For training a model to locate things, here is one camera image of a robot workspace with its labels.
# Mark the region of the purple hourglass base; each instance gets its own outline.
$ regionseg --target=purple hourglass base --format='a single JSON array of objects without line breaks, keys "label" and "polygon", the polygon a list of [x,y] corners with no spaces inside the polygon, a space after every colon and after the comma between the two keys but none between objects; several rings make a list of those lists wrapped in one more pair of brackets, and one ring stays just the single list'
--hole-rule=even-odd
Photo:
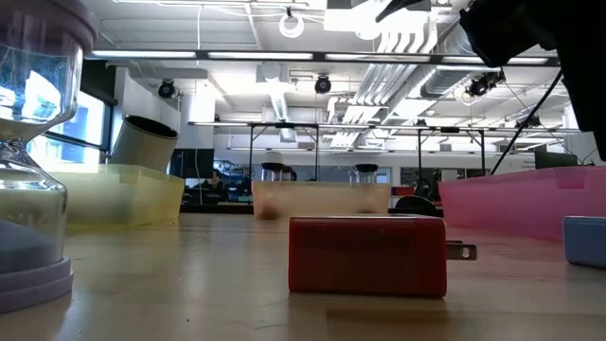
[{"label": "purple hourglass base", "polygon": [[69,258],[37,269],[0,274],[0,314],[63,296],[72,290],[73,281]]}]

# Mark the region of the ceiling camera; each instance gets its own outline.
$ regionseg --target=ceiling camera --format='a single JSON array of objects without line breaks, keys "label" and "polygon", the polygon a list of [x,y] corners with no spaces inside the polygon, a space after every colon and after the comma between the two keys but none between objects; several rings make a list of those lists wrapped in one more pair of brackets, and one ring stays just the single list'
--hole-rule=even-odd
[{"label": "ceiling camera", "polygon": [[174,87],[174,80],[163,80],[162,85],[158,89],[158,95],[163,99],[174,99],[177,97],[178,91]]},{"label": "ceiling camera", "polygon": [[318,81],[315,83],[315,92],[324,95],[330,92],[332,85],[330,84],[329,76],[318,76]]}]

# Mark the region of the glass jar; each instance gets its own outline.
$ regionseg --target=glass jar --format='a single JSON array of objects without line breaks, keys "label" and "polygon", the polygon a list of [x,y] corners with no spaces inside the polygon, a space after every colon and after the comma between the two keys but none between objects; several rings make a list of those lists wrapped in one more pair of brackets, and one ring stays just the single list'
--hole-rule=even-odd
[{"label": "glass jar", "polygon": [[281,163],[265,162],[261,164],[261,168],[261,181],[282,181],[282,169],[284,168],[284,165]]},{"label": "glass jar", "polygon": [[358,184],[376,184],[379,166],[373,164],[356,165],[356,180]]},{"label": "glass jar", "polygon": [[0,2],[0,274],[62,260],[67,191],[26,144],[76,113],[93,22],[79,0]]}]

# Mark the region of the desk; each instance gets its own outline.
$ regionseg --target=desk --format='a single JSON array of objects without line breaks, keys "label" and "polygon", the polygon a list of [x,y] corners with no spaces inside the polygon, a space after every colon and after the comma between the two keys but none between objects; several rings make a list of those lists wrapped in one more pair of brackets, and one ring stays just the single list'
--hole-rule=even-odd
[{"label": "desk", "polygon": [[3,340],[600,340],[606,272],[561,245],[450,229],[444,300],[290,295],[281,223],[183,214],[178,224],[70,236],[74,292],[0,315]]}]

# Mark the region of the black cable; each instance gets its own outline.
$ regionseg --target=black cable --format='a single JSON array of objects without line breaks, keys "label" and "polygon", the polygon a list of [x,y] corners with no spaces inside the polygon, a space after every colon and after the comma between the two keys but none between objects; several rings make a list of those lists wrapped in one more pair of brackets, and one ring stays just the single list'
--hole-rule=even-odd
[{"label": "black cable", "polygon": [[[515,91],[513,91],[513,89],[511,89],[511,87],[509,86],[509,84],[508,84],[506,81],[504,82],[504,84],[505,84],[505,86],[506,86],[506,87],[509,89],[509,91],[511,92],[511,94],[513,94],[513,96],[514,96],[515,98],[517,98],[517,99],[518,99],[518,101],[519,101],[519,102],[522,104],[522,106],[524,106],[524,107],[526,108],[526,110],[527,110],[527,111],[530,111],[530,109],[528,109],[528,107],[527,107],[527,106],[526,106],[526,105],[525,105],[525,104],[522,102],[522,100],[521,100],[521,99],[518,97],[518,95],[515,93]],[[579,158],[579,157],[578,157],[578,156],[577,156],[575,153],[572,153],[572,151],[571,151],[570,149],[568,149],[568,147],[566,147],[566,145],[565,145],[565,144],[562,142],[562,140],[561,140],[561,139],[559,139],[559,138],[557,138],[555,135],[553,135],[553,133],[551,133],[551,132],[549,131],[549,129],[547,129],[547,127],[545,127],[545,126],[544,126],[542,123],[541,123],[541,126],[542,126],[543,128],[545,128],[545,129],[547,130],[547,132],[548,132],[548,133],[551,135],[551,137],[555,138],[555,139],[558,141],[558,143],[560,143],[560,144],[561,144],[561,146],[562,146],[562,147],[564,147],[564,149],[565,149],[567,152],[569,152],[569,153],[571,153],[572,155],[574,155],[574,156],[577,158],[577,161],[579,161],[579,162],[581,163],[581,165],[584,165],[583,161],[580,161],[580,158]]]},{"label": "black cable", "polygon": [[585,158],[581,161],[581,165],[585,166],[585,160],[587,160],[587,157],[593,155],[595,152],[597,152],[597,148],[595,148],[591,153],[585,156]]},{"label": "black cable", "polygon": [[518,138],[518,136],[520,135],[520,133],[522,132],[524,127],[527,125],[527,123],[530,121],[530,119],[534,117],[534,115],[537,113],[537,111],[539,111],[539,108],[543,105],[545,100],[549,97],[549,95],[551,95],[551,92],[556,87],[556,85],[558,84],[560,79],[561,79],[561,69],[560,69],[560,72],[558,72],[558,76],[556,76],[556,79],[553,80],[553,82],[551,83],[551,85],[549,86],[549,88],[547,89],[547,91],[545,92],[543,97],[541,98],[541,100],[539,100],[537,105],[532,109],[530,114],[526,117],[526,119],[524,120],[524,123],[522,123],[522,125],[520,126],[518,131],[515,132],[515,135],[513,136],[513,138],[511,139],[511,141],[508,144],[508,147],[505,149],[503,154],[501,154],[501,157],[499,158],[499,161],[497,161],[496,165],[494,165],[494,168],[492,168],[492,172],[490,173],[490,175],[494,175],[496,170],[498,170],[499,166],[501,166],[501,163],[505,159],[505,156],[508,155],[509,151],[511,150],[511,147],[513,147],[515,140]]}]

